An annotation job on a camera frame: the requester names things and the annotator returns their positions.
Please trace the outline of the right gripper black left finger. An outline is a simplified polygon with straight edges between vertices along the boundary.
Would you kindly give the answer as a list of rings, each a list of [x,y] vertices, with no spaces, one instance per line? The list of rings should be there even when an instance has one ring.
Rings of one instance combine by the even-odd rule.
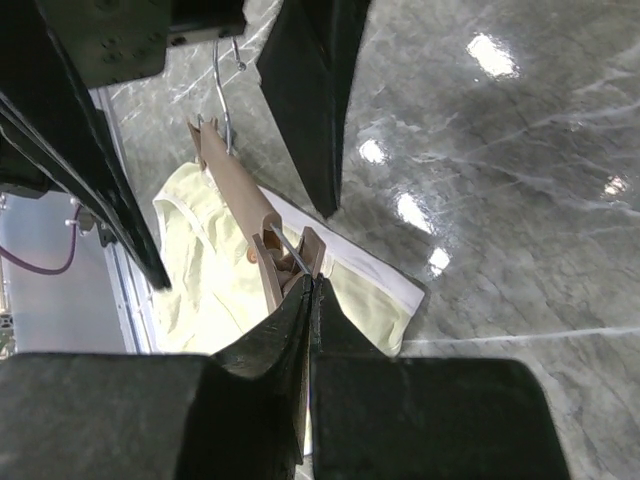
[[[1,365],[5,479],[291,479],[312,280],[212,356],[23,353]]]

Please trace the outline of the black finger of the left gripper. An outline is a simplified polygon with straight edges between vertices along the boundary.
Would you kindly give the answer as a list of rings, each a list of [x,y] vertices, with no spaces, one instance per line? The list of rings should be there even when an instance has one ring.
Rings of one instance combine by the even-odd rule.
[[[324,218],[340,207],[345,121],[370,5],[284,1],[257,61],[261,91]]]

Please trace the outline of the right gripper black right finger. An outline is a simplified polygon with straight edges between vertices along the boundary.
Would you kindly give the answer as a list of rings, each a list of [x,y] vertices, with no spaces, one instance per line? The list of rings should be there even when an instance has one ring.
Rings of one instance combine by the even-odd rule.
[[[319,279],[310,412],[318,479],[566,479],[545,392],[511,358],[382,354]]]

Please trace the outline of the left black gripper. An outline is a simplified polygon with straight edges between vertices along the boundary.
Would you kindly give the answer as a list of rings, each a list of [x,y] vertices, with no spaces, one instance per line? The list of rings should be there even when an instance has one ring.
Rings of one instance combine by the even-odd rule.
[[[170,48],[243,34],[244,4],[46,0],[43,10],[34,1],[1,4],[2,135],[108,225],[157,290],[171,282],[87,88],[158,75]]]

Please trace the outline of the pale yellow underwear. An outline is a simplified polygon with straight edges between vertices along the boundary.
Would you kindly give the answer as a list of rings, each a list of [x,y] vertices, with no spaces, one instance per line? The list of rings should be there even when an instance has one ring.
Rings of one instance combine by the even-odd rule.
[[[398,355],[423,290],[276,194],[266,196],[291,242],[305,227],[325,242],[321,272],[342,311],[382,353]],[[152,297],[156,348],[214,354],[268,314],[259,270],[247,257],[249,245],[210,174],[195,162],[169,176],[153,206],[172,283]]]

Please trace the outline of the aluminium mounting rail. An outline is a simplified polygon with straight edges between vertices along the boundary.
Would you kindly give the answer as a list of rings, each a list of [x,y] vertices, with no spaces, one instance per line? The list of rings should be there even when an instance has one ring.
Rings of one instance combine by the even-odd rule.
[[[157,351],[153,289],[107,226],[97,227],[102,273],[97,314],[89,328],[91,349],[100,353],[153,354]]]

